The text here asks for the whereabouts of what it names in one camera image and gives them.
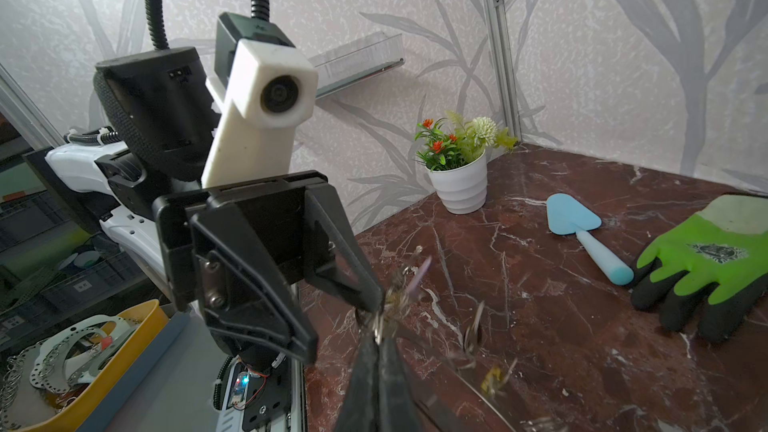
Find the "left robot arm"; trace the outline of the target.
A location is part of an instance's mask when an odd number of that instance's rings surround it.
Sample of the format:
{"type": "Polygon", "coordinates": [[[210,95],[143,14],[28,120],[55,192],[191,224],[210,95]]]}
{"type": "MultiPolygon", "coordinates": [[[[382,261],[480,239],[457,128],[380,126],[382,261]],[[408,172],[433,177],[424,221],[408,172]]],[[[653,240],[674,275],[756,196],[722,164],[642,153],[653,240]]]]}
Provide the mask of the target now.
{"type": "Polygon", "coordinates": [[[327,177],[290,169],[315,67],[292,46],[254,40],[228,57],[214,77],[192,47],[98,64],[117,141],[70,140],[40,170],[66,206],[96,197],[102,229],[149,262],[177,308],[198,311],[223,351],[311,364],[318,335],[295,283],[370,316],[384,293],[327,177]]]}

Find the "large metal key ring plate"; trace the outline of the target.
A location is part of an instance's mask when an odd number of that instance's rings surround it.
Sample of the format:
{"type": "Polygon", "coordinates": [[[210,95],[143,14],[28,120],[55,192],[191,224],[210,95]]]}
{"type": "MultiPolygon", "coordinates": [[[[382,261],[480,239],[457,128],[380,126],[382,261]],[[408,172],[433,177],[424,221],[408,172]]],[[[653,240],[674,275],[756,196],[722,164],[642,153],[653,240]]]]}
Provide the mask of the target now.
{"type": "Polygon", "coordinates": [[[481,383],[471,382],[472,370],[478,365],[478,354],[481,351],[483,332],[480,321],[483,317],[485,304],[480,303],[475,309],[469,325],[459,333],[458,352],[441,353],[431,345],[431,342],[407,328],[404,318],[410,313],[411,306],[416,300],[410,300],[405,295],[405,288],[413,278],[416,269],[427,258],[423,255],[423,248],[418,246],[404,265],[395,270],[390,278],[390,284],[384,295],[383,312],[373,316],[367,312],[357,311],[358,325],[362,328],[369,327],[377,337],[389,336],[395,339],[404,339],[418,346],[431,357],[440,361],[448,370],[465,385],[480,401],[495,415],[509,431],[567,431],[569,426],[562,421],[551,417],[539,417],[535,419],[521,420],[513,413],[504,411],[498,400],[486,399],[481,395],[481,383]]]}

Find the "key with purple tag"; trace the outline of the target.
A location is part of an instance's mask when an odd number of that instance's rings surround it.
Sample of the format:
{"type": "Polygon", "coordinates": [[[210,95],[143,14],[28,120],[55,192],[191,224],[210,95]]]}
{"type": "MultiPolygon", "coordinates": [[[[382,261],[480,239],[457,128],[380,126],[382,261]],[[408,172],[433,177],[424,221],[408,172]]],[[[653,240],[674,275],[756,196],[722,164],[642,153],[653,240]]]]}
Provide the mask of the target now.
{"type": "Polygon", "coordinates": [[[431,263],[432,257],[428,256],[416,269],[413,278],[408,282],[405,288],[405,295],[410,300],[416,300],[418,298],[420,284],[423,281],[426,273],[429,271],[431,263]]]}

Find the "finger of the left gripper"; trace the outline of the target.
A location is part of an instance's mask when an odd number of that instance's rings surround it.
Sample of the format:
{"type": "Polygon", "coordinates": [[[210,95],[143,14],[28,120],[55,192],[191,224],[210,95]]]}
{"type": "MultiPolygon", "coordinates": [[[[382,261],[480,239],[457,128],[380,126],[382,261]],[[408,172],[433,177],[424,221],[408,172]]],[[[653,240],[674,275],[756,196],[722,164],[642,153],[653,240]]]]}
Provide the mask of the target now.
{"type": "Polygon", "coordinates": [[[265,366],[280,353],[314,363],[318,334],[264,248],[258,245],[253,259],[211,248],[211,221],[194,217],[193,223],[207,237],[194,248],[200,281],[196,293],[204,322],[222,350],[249,366],[265,366]]]}
{"type": "Polygon", "coordinates": [[[380,311],[384,293],[336,189],[326,182],[310,185],[305,189],[304,205],[305,281],[357,309],[380,311]]]}

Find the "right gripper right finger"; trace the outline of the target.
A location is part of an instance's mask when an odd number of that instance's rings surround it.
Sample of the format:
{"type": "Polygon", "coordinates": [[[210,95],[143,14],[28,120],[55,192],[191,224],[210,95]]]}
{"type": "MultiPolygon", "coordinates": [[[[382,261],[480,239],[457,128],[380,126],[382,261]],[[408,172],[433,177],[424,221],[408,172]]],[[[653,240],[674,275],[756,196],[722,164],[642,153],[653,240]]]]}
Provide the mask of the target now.
{"type": "Polygon", "coordinates": [[[423,430],[406,368],[393,338],[384,338],[380,343],[380,430],[423,430]]]}

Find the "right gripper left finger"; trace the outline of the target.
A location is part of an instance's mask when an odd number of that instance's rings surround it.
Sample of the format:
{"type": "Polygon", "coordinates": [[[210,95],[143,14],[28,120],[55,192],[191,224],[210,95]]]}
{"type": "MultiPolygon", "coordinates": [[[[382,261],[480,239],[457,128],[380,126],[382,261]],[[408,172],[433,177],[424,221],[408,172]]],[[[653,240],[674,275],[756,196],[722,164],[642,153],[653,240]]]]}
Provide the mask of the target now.
{"type": "Polygon", "coordinates": [[[379,347],[372,332],[363,335],[335,431],[378,430],[379,347]]]}

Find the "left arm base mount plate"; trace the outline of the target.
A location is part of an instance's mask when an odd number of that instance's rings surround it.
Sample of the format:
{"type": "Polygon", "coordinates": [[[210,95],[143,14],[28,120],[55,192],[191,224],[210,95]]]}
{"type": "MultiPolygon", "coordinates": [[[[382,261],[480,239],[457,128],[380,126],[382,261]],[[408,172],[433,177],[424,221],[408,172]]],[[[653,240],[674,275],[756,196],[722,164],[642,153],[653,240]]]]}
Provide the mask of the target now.
{"type": "Polygon", "coordinates": [[[263,380],[254,377],[248,389],[248,398],[254,400],[242,413],[243,431],[285,431],[286,415],[292,406],[291,365],[283,362],[263,380]]]}

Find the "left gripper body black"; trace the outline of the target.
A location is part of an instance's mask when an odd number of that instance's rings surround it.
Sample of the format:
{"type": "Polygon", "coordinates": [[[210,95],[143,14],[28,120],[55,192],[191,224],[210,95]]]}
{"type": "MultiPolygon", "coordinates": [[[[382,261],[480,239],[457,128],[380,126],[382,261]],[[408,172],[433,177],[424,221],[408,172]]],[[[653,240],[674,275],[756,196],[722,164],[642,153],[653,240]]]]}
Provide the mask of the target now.
{"type": "Polygon", "coordinates": [[[153,218],[176,308],[185,310],[197,299],[194,248],[207,237],[194,217],[211,221],[211,248],[243,252],[253,259],[260,245],[287,283],[304,279],[305,189],[327,182],[326,175],[310,170],[155,199],[153,218]]]}

